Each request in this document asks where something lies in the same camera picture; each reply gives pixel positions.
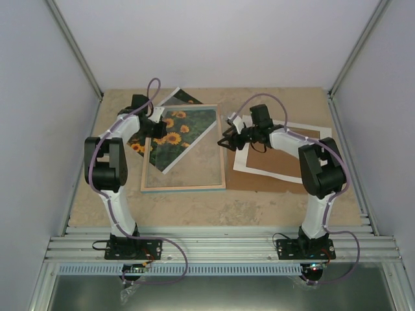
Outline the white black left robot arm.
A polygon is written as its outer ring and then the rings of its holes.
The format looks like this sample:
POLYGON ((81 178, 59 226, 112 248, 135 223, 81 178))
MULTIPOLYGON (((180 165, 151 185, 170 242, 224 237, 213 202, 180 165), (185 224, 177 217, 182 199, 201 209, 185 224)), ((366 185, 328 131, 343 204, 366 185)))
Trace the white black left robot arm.
POLYGON ((84 142, 85 180, 101 198, 111 223, 110 237, 103 249, 106 260, 151 262, 161 257, 163 241, 141 237, 128 207, 125 145, 136 133, 151 139, 165 137, 167 125, 162 114, 163 108, 154 108, 147 96, 133 95, 131 105, 118 113, 108 130, 84 142))

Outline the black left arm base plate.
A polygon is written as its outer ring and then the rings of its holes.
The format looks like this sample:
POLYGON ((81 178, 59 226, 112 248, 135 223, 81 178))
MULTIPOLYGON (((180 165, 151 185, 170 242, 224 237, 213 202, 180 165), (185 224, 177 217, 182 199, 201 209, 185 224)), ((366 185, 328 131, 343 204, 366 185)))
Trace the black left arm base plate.
POLYGON ((161 240, 116 238, 107 243, 104 258, 106 260, 159 260, 162 246, 161 240))

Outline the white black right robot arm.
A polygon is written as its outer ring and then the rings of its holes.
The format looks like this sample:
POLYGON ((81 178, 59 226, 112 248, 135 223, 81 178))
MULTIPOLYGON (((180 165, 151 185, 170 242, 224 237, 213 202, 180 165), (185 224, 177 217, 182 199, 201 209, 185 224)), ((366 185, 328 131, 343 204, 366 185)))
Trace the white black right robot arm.
POLYGON ((308 193, 305 219, 297 238, 281 237, 274 245, 281 260, 329 260, 335 258, 327 219, 337 195, 348 182, 346 167, 334 139, 316 140, 275 124, 264 104, 250 108, 251 126, 233 113, 229 128, 218 145, 228 150, 242 150, 247 144, 260 143, 266 149, 282 150, 298 159, 301 182, 308 193))

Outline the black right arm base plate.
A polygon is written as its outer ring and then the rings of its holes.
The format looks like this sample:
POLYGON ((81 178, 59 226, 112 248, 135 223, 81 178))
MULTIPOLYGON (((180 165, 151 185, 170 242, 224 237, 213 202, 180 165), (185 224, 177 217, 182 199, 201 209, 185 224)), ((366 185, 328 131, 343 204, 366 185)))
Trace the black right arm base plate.
POLYGON ((274 243, 280 260, 333 260, 337 257, 331 239, 277 239, 274 243))

